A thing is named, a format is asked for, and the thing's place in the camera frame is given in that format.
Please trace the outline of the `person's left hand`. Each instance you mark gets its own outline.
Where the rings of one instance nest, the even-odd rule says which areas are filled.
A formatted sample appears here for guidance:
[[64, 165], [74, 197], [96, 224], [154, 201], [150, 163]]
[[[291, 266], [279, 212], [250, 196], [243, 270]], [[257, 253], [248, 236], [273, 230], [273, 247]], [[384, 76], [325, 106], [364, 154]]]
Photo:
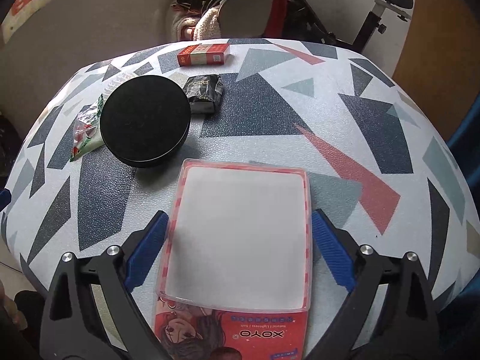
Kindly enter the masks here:
[[16, 327], [19, 335], [24, 339], [28, 339], [28, 336], [25, 335], [25, 330], [28, 328], [28, 321], [24, 313], [18, 309], [17, 304], [7, 296], [2, 282], [0, 282], [0, 303], [1, 308], [6, 311], [8, 319]]

